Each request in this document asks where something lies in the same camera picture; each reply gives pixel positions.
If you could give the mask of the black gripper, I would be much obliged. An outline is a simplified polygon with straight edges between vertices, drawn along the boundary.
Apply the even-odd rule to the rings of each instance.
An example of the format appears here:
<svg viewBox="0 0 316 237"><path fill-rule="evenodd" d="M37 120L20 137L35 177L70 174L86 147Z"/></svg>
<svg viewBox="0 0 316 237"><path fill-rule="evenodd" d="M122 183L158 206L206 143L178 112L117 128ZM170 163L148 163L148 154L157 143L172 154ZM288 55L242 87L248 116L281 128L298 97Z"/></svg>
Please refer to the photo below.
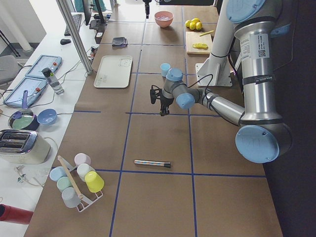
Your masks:
<svg viewBox="0 0 316 237"><path fill-rule="evenodd" d="M145 3L145 13L146 13L146 18L149 18L150 15L150 6L149 3L151 2L151 0L143 0L143 2Z"/></svg>
<svg viewBox="0 0 316 237"><path fill-rule="evenodd" d="M160 97L160 115L167 116L169 115L169 106L172 105L174 98L166 98L164 96Z"/></svg>

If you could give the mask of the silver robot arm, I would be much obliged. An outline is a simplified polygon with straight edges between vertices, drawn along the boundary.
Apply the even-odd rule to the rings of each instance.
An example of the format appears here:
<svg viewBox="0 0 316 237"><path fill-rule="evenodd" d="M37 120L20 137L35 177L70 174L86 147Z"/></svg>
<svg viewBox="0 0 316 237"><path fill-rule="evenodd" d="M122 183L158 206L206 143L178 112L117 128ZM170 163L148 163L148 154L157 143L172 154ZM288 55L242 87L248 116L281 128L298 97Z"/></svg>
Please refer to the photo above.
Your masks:
<svg viewBox="0 0 316 237"><path fill-rule="evenodd" d="M170 69L164 87L150 90L151 102L160 100L160 115L167 115L173 102L182 109L199 103L239 126L235 143L247 160L267 163L286 153L292 137L276 111L270 41L289 31L292 7L291 0L223 1L211 53L204 63L197 64L201 88L189 88L182 71ZM240 44L244 106L210 90L229 81L227 57L234 39Z"/></svg>

